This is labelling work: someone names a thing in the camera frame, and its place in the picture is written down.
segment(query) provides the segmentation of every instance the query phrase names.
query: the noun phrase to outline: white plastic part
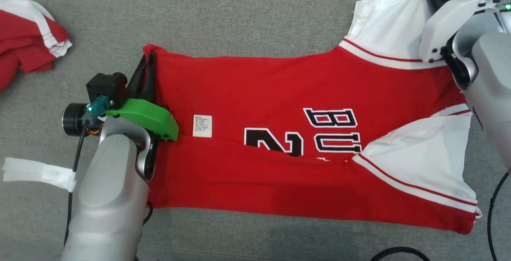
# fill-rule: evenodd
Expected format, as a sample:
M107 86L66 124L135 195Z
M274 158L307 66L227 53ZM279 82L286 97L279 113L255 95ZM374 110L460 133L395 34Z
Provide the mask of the white plastic part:
M419 46L424 62L440 59L440 49L479 10L494 8L494 0L451 0L445 3L424 25Z
M71 168L48 165L38 161L7 157L4 167L4 182L39 181L73 192L76 172Z

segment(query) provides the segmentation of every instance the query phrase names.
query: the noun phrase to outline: white label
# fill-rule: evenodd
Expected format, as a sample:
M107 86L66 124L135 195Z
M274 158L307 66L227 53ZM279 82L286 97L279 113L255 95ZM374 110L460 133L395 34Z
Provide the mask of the white label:
M193 116L193 136L211 137L212 136L213 117L210 115Z

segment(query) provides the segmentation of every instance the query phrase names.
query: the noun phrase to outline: crumpled red and white garment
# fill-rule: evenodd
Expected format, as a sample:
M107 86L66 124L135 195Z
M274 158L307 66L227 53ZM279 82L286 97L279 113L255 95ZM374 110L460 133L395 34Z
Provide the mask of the crumpled red and white garment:
M0 90L18 69L29 73L53 68L53 60L71 47L67 31L40 4L0 0Z

